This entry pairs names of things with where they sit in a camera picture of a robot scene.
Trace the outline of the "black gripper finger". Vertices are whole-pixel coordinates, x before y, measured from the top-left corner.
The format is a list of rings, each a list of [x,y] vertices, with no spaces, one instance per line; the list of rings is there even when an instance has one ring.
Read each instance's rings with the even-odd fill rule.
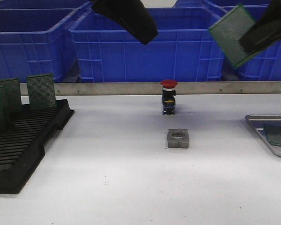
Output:
[[[281,0],[273,0],[264,14],[241,37],[240,45],[247,53],[260,52],[281,41]]]
[[[94,0],[92,10],[124,28],[142,44],[157,35],[157,25],[140,0]]]

